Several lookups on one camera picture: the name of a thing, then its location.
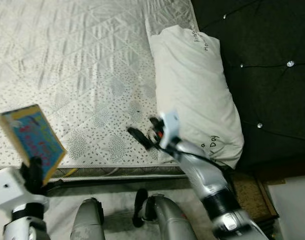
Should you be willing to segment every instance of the pillowcase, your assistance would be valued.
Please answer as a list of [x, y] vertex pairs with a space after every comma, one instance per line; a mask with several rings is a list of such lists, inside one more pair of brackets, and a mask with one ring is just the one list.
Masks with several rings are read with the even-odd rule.
[[235, 168], [244, 137], [224, 76], [219, 40], [175, 25], [151, 36], [149, 45], [158, 112], [176, 109], [180, 137]]

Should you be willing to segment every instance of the mattress pattern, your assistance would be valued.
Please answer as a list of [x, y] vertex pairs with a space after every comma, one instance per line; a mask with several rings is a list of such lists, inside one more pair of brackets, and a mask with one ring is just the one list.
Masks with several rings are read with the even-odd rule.
[[[0, 112], [39, 104], [62, 168], [165, 162], [127, 132], [156, 115], [148, 37], [197, 29], [190, 0], [0, 0]], [[0, 128], [0, 168], [21, 159]]]

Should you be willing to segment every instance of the mattress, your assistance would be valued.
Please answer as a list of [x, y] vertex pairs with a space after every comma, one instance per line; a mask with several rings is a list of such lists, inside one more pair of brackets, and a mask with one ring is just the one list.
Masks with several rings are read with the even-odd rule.
[[[149, 37], [173, 25], [198, 30], [190, 0], [0, 0], [0, 113], [39, 104], [60, 169], [173, 167], [126, 131], [157, 114]], [[20, 164], [0, 128], [0, 168]]]

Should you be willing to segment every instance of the colorful book cover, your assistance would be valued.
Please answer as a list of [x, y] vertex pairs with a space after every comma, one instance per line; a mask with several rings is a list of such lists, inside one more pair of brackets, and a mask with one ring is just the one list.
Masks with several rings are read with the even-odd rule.
[[38, 105], [0, 113], [0, 125], [9, 137], [24, 164], [30, 165], [31, 157], [42, 160], [43, 185], [56, 171], [66, 150], [49, 125]]

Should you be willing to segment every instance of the black tufted headboard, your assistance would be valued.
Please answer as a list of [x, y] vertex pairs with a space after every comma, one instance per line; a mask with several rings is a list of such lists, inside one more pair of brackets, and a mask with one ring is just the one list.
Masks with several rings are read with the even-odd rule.
[[244, 149], [238, 167], [305, 160], [305, 0], [192, 0], [220, 40]]

